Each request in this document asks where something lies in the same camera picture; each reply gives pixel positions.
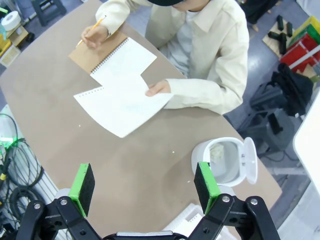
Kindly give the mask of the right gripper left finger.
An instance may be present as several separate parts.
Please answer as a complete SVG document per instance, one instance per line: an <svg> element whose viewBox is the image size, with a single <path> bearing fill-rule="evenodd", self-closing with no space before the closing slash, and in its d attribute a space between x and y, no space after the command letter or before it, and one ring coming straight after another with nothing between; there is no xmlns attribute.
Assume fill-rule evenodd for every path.
<svg viewBox="0 0 320 240"><path fill-rule="evenodd" d="M29 202L16 239L54 240L60 230L68 230L74 240L100 240L86 219L94 188L92 167L82 163L67 195L55 198L49 204L41 200Z"/></svg>

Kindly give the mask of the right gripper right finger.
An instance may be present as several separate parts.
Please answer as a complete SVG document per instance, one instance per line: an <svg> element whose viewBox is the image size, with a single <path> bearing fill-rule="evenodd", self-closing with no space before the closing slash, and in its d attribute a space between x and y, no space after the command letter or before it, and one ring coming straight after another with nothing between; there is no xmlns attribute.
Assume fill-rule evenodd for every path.
<svg viewBox="0 0 320 240"><path fill-rule="evenodd" d="M279 239L265 201L221 193L207 162L197 163L194 184L204 217L189 235L191 240L215 240L224 226L234 227L242 240Z"/></svg>

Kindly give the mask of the person left hand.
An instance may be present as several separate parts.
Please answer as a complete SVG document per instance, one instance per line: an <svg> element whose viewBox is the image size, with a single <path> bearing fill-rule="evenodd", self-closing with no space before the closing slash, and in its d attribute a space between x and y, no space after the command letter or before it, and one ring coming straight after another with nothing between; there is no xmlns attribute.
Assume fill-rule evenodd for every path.
<svg viewBox="0 0 320 240"><path fill-rule="evenodd" d="M161 80L155 84L151 84L148 86L148 90L145 95L148 97L153 97L156 94L170 94L171 87L167 80Z"/></svg>

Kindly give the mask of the person right hand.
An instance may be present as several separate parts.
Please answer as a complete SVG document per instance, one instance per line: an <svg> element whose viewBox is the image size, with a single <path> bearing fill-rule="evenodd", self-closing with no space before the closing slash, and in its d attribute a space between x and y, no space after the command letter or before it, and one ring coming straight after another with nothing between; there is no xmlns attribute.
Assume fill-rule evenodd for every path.
<svg viewBox="0 0 320 240"><path fill-rule="evenodd" d="M84 29L81 34L82 41L90 49L96 49L99 47L107 38L110 37L110 32L103 24L99 24L96 27L89 26Z"/></svg>

